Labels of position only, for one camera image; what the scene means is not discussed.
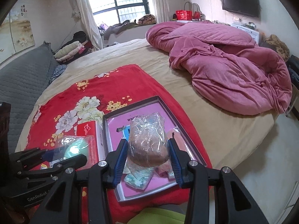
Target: window frame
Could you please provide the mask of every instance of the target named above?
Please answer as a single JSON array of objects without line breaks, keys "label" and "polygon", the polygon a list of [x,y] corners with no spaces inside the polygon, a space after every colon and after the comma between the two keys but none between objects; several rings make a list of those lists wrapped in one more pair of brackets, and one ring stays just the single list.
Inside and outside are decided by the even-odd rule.
[{"label": "window frame", "polygon": [[109,11],[112,11],[112,10],[116,10],[117,17],[118,17],[118,22],[120,23],[121,20],[120,20],[120,17],[119,17],[118,10],[121,9],[121,8],[128,8],[128,7],[135,7],[135,6],[144,6],[144,8],[145,8],[145,14],[149,14],[150,13],[150,7],[149,7],[148,0],[142,0],[141,3],[131,3],[131,4],[126,4],[126,5],[121,5],[121,6],[117,5],[117,1],[116,0],[114,0],[114,3],[115,3],[115,7],[111,7],[111,8],[107,8],[107,9],[104,9],[104,10],[97,11],[97,12],[93,13],[93,15],[97,15],[97,14],[100,14],[100,13],[109,12]]}]

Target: open box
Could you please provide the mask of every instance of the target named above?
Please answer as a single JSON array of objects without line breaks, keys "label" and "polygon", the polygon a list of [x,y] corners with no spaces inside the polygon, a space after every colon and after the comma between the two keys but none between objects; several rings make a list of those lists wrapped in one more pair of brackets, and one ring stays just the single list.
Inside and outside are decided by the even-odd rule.
[{"label": "open box", "polygon": [[[104,115],[103,140],[105,154],[107,155],[109,152],[116,150],[122,138],[128,139],[129,131],[127,129],[130,126],[130,121],[134,117],[139,115],[148,115],[155,112],[159,112],[160,115],[165,118],[165,132],[177,127],[185,141],[186,151],[190,158],[192,160],[197,160],[206,166],[206,162],[186,131],[159,96],[139,101]],[[98,145],[98,151],[100,152],[102,150],[103,147]],[[142,198],[176,185],[175,180],[169,180],[167,174],[162,177],[154,175],[145,190],[138,190],[128,186],[124,182],[124,177],[125,175],[123,175],[121,183],[115,189],[115,195],[119,202]]]}]

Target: green clothing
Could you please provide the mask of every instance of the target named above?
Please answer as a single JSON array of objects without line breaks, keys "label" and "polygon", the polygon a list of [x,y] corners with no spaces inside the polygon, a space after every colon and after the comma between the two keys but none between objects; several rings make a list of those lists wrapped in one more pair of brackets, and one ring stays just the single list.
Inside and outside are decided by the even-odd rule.
[{"label": "green clothing", "polygon": [[145,208],[127,224],[183,224],[185,215],[159,208]]}]

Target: wall socket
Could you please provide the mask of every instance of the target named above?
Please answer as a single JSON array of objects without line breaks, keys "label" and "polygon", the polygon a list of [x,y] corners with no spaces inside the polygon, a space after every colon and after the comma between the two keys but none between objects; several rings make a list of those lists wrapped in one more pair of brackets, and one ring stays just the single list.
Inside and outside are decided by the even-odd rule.
[{"label": "wall socket", "polygon": [[242,18],[239,18],[237,16],[234,16],[233,20],[239,23],[242,22]]}]

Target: beige bed sheet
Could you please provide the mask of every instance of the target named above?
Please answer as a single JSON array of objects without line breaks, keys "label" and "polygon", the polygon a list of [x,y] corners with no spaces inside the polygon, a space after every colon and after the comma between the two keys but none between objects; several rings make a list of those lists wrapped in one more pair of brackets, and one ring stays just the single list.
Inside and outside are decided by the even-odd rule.
[{"label": "beige bed sheet", "polygon": [[235,168],[255,151],[273,127],[278,116],[268,111],[257,116],[242,116],[220,109],[203,98],[191,85],[191,75],[169,67],[168,54],[151,47],[145,39],[129,41],[81,57],[68,65],[39,97],[21,133],[16,151],[23,150],[38,105],[44,105],[72,84],[137,64],[180,103],[193,122],[214,168]]}]

